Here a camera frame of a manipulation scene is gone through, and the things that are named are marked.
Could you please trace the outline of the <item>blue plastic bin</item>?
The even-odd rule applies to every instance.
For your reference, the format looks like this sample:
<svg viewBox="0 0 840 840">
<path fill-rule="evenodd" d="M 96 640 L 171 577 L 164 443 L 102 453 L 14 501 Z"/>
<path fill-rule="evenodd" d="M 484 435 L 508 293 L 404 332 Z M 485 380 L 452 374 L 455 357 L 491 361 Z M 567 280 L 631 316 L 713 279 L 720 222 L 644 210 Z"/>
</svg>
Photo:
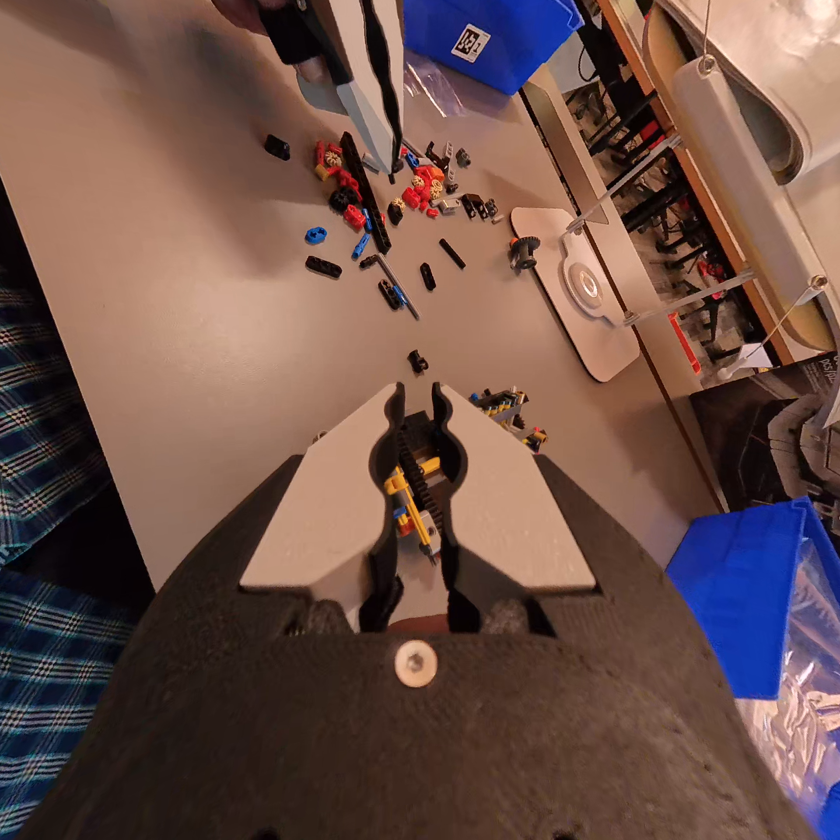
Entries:
<svg viewBox="0 0 840 840">
<path fill-rule="evenodd" d="M 805 497 L 699 518 L 668 565 L 668 576 L 707 636 L 736 702 L 778 695 L 803 539 L 813 539 L 827 563 L 839 610 L 838 554 Z"/>
</svg>

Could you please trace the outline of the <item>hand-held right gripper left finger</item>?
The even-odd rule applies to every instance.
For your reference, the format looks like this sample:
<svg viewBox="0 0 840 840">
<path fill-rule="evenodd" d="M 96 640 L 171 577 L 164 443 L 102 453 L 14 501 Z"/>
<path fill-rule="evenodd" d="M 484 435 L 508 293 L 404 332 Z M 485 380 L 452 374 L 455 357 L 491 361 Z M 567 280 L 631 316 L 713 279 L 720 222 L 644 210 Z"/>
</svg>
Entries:
<svg viewBox="0 0 840 840">
<path fill-rule="evenodd" d="M 339 603 L 382 632 L 403 595 L 393 504 L 405 387 L 389 384 L 313 443 L 242 573 L 247 592 Z"/>
</svg>

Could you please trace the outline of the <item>clear plastic bag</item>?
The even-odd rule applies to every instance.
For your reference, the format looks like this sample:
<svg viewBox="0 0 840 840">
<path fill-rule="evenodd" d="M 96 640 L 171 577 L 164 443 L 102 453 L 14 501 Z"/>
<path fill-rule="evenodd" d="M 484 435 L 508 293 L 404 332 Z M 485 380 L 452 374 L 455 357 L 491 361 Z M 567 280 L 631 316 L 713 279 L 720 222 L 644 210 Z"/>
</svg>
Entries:
<svg viewBox="0 0 840 840">
<path fill-rule="evenodd" d="M 828 565 L 803 539 L 778 695 L 739 699 L 771 775 L 820 838 L 839 838 L 839 610 Z"/>
<path fill-rule="evenodd" d="M 411 98 L 427 100 L 444 119 L 465 117 L 466 107 L 442 69 L 411 50 L 404 54 L 403 85 Z"/>
</svg>

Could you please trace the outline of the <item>black lego engine assembly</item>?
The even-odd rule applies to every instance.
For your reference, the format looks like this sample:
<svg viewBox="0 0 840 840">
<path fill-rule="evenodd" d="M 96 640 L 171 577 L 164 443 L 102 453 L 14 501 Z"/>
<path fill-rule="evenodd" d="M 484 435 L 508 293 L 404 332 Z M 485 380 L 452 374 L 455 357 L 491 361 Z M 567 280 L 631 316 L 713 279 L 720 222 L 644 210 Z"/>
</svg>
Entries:
<svg viewBox="0 0 840 840">
<path fill-rule="evenodd" d="M 543 427 L 528 425 L 522 417 L 522 409 L 529 402 L 527 393 L 516 386 L 501 392 L 486 389 L 482 393 L 472 393 L 469 402 L 477 407 L 495 424 L 509 432 L 534 455 L 548 440 Z"/>
</svg>

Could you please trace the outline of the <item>dark lego box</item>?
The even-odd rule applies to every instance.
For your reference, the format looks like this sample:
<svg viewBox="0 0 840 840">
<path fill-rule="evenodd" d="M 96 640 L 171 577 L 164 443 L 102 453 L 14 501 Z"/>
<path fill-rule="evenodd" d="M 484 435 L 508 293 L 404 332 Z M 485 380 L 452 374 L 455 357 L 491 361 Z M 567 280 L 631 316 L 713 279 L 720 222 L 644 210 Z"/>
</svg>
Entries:
<svg viewBox="0 0 840 840">
<path fill-rule="evenodd" d="M 838 419 L 822 420 L 837 385 L 830 352 L 690 398 L 730 511 L 805 497 L 838 534 Z"/>
</svg>

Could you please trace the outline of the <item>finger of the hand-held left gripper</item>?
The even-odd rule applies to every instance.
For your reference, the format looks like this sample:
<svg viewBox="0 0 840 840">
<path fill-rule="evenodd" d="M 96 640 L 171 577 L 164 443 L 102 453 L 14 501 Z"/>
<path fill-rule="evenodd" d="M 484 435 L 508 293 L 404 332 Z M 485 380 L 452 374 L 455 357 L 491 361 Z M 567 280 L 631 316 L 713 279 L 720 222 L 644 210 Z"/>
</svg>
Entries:
<svg viewBox="0 0 840 840">
<path fill-rule="evenodd" d="M 349 2 L 356 2 L 356 34 L 350 42 L 352 81 L 341 86 L 322 86 L 297 76 L 298 85 L 314 108 L 345 113 L 375 158 L 392 158 L 393 133 L 383 96 L 389 65 L 380 24 L 380 1 Z"/>
<path fill-rule="evenodd" d="M 404 25 L 403 1 L 380 1 L 380 24 L 388 56 L 388 82 L 383 85 L 385 115 L 393 133 L 391 172 L 396 172 L 403 146 L 404 122 Z"/>
</svg>

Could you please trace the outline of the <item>yellow and black lego assembly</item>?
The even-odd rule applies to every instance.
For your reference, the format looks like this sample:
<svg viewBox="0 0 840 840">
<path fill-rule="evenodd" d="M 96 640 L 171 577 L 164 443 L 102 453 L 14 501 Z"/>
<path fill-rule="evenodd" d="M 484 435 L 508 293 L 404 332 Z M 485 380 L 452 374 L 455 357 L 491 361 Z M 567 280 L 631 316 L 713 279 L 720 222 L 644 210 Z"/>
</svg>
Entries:
<svg viewBox="0 0 840 840">
<path fill-rule="evenodd" d="M 385 481 L 397 537 L 415 538 L 433 566 L 440 561 L 444 505 L 452 494 L 440 440 L 440 430 L 427 412 L 409 414 L 396 434 L 396 466 Z"/>
</svg>

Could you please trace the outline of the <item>long black lego beam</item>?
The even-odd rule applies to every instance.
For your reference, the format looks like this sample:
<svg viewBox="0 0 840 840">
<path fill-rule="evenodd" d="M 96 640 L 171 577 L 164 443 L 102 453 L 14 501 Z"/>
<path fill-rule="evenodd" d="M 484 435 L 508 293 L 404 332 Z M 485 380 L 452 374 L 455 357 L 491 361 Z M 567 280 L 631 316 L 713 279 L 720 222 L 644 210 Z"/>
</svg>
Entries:
<svg viewBox="0 0 840 840">
<path fill-rule="evenodd" d="M 358 183 L 362 207 L 371 217 L 371 235 L 379 252 L 386 256 L 391 250 L 392 242 L 388 234 L 385 218 L 376 202 L 375 194 L 369 182 L 361 156 L 357 150 L 354 138 L 349 131 L 344 131 L 340 141 L 343 161 L 353 179 Z"/>
</svg>

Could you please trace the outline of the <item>long grey lego axle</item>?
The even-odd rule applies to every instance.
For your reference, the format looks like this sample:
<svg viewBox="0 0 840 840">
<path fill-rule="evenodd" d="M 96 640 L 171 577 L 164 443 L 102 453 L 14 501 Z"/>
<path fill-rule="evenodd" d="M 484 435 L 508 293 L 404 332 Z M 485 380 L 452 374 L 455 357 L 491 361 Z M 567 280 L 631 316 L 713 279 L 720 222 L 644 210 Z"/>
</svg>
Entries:
<svg viewBox="0 0 840 840">
<path fill-rule="evenodd" d="M 405 308 L 412 314 L 416 321 L 420 321 L 422 317 L 420 311 L 414 305 L 413 300 L 410 298 L 407 291 L 404 290 L 401 281 L 399 281 L 396 273 L 394 272 L 390 264 L 387 262 L 386 258 L 380 253 L 375 253 L 374 257 L 378 264 L 384 270 L 386 278 L 390 281 L 392 288 L 395 290 L 397 296 L 400 298 Z"/>
</svg>

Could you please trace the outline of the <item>person's left hand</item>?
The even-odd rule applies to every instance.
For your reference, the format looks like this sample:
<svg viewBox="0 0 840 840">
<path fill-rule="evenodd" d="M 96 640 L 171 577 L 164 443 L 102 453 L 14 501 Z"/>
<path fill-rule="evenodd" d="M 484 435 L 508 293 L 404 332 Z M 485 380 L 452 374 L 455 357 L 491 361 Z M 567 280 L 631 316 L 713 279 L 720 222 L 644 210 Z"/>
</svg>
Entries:
<svg viewBox="0 0 840 840">
<path fill-rule="evenodd" d="M 233 26 L 246 30 L 254 35 L 268 38 L 268 34 L 259 16 L 259 8 L 284 7 L 286 1 L 211 1 L 216 10 Z M 313 57 L 294 65 L 297 74 L 311 83 L 328 83 L 331 81 L 328 69 L 321 57 Z"/>
</svg>

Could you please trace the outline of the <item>person's blue plaid shirt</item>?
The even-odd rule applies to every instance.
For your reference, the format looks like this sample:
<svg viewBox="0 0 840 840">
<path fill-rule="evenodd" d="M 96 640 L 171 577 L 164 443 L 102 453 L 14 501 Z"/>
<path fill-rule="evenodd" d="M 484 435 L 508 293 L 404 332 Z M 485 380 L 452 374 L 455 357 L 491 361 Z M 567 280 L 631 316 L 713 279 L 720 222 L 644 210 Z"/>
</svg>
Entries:
<svg viewBox="0 0 840 840">
<path fill-rule="evenodd" d="M 56 330 L 5 267 L 1 326 L 1 833 L 15 838 L 154 591 Z"/>
</svg>

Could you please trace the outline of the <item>pile of lego pieces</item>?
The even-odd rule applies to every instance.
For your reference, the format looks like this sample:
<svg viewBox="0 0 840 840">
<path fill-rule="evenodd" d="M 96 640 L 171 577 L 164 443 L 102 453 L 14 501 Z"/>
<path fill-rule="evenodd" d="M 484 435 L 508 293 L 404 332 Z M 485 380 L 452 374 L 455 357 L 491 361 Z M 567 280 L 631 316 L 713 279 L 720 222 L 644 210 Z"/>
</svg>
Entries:
<svg viewBox="0 0 840 840">
<path fill-rule="evenodd" d="M 430 218 L 454 215 L 459 208 L 468 218 L 479 217 L 493 224 L 500 224 L 502 216 L 494 199 L 483 200 L 475 193 L 464 193 L 455 181 L 455 172 L 449 167 L 450 159 L 418 158 L 410 146 L 401 147 L 396 162 L 396 172 L 407 166 L 411 182 L 395 195 L 380 212 L 381 224 L 398 226 L 406 210 L 417 211 Z M 362 188 L 371 186 L 371 177 L 382 174 L 375 158 L 369 153 L 351 159 L 339 143 L 318 140 L 312 151 L 312 169 L 325 185 L 331 185 L 328 205 L 334 214 L 353 230 L 372 234 L 373 217 L 365 204 Z"/>
</svg>

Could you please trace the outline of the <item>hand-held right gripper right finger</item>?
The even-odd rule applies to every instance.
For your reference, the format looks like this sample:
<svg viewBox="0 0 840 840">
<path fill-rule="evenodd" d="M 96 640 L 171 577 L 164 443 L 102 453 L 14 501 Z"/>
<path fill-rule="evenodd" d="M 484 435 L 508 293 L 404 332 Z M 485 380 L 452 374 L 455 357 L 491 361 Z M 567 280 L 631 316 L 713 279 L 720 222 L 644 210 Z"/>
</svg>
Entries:
<svg viewBox="0 0 840 840">
<path fill-rule="evenodd" d="M 440 468 L 448 628 L 480 630 L 503 602 L 547 627 L 539 599 L 590 595 L 597 583 L 535 456 L 452 387 L 432 389 Z"/>
</svg>

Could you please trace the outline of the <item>blue bin with printed tag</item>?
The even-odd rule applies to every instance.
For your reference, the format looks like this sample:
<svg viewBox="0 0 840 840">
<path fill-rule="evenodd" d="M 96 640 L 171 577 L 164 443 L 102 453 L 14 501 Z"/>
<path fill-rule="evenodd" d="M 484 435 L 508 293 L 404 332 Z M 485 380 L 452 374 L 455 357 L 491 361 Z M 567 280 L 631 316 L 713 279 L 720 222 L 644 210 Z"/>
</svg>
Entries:
<svg viewBox="0 0 840 840">
<path fill-rule="evenodd" d="M 582 25 L 574 1 L 405 1 L 405 46 L 512 96 Z"/>
</svg>

